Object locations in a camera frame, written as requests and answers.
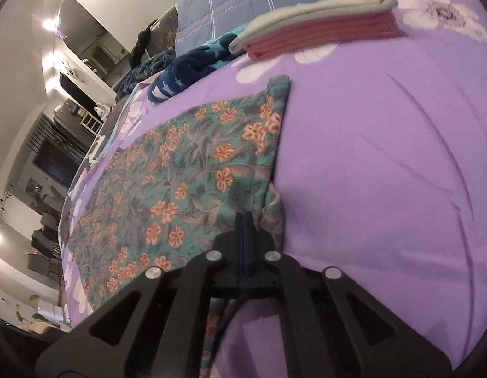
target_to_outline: green floral garment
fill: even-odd
[[[236,212],[252,211],[281,248],[270,176],[289,88],[274,77],[267,90],[192,108],[116,151],[68,241],[94,310],[147,267],[176,269],[210,249]]]

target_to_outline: pink folded garment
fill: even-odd
[[[371,38],[394,38],[402,34],[391,10],[364,16],[344,16],[305,21],[244,44],[253,60],[317,45]]]

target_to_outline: metal bolt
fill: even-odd
[[[146,277],[148,279],[154,280],[160,277],[163,273],[163,270],[161,270],[159,267],[149,267],[146,270]]]
[[[222,253],[218,250],[210,250],[206,254],[206,258],[207,258],[207,260],[210,260],[210,261],[218,261],[218,260],[222,259]]]
[[[338,267],[328,267],[324,270],[324,274],[330,280],[337,280],[343,275],[342,271],[338,269]]]
[[[280,253],[278,253],[278,251],[274,251],[274,250],[268,251],[264,255],[264,258],[267,261],[278,261],[278,260],[280,260],[281,257],[282,257],[282,255]]]

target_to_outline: blue blanket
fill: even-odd
[[[145,81],[155,73],[165,69],[175,59],[175,50],[168,48],[157,55],[154,55],[146,63],[132,69],[124,78],[124,82],[117,92],[117,100],[127,97],[133,92],[133,88],[142,81]]]
[[[149,86],[149,100],[164,102],[243,54],[229,52],[229,44],[235,38],[236,34],[229,32],[212,44],[201,45],[177,57]]]

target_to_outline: beige sweater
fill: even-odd
[[[320,0],[311,4],[279,8],[255,18],[243,34],[231,42],[229,50],[236,53],[248,41],[299,22],[329,17],[375,14],[390,10],[397,4],[398,0]]]

